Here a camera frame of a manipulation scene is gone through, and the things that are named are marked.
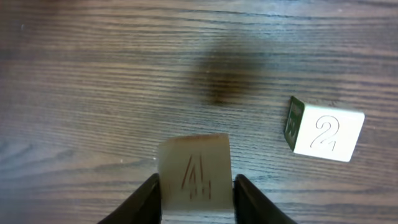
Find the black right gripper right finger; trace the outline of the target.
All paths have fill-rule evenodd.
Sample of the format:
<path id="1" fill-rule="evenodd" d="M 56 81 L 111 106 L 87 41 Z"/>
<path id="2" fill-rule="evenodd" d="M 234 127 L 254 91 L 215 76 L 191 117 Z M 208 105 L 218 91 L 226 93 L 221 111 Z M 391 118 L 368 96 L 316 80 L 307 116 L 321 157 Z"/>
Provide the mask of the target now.
<path id="1" fill-rule="evenodd" d="M 297 224 L 271 202 L 246 176 L 234 180 L 233 203 L 237 224 Z"/>

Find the cow picture number 2 block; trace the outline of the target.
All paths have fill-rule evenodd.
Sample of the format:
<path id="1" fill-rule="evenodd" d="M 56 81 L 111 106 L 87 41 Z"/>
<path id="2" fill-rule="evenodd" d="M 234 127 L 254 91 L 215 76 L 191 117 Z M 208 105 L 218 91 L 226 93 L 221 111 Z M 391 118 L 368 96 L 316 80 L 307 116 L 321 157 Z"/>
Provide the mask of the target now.
<path id="1" fill-rule="evenodd" d="M 284 137 L 300 155 L 349 162 L 365 114 L 338 101 L 291 96 Z"/>

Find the red Q wooden block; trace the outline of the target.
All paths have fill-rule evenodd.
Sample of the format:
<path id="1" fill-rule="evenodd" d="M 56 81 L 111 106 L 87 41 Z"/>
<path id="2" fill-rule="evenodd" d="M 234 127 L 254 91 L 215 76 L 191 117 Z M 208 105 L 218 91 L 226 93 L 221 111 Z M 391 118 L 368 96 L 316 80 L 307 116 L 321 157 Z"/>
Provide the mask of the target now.
<path id="1" fill-rule="evenodd" d="M 165 211 L 213 213 L 233 209 L 227 134 L 179 136 L 160 143 L 157 171 Z"/>

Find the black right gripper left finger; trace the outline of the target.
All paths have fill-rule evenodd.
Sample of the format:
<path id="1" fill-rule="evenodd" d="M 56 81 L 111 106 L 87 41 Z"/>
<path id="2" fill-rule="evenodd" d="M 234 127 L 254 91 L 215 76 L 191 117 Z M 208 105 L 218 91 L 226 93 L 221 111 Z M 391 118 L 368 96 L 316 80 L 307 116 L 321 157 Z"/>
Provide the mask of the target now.
<path id="1" fill-rule="evenodd" d="M 160 177 L 155 173 L 98 224 L 160 224 L 161 220 Z"/>

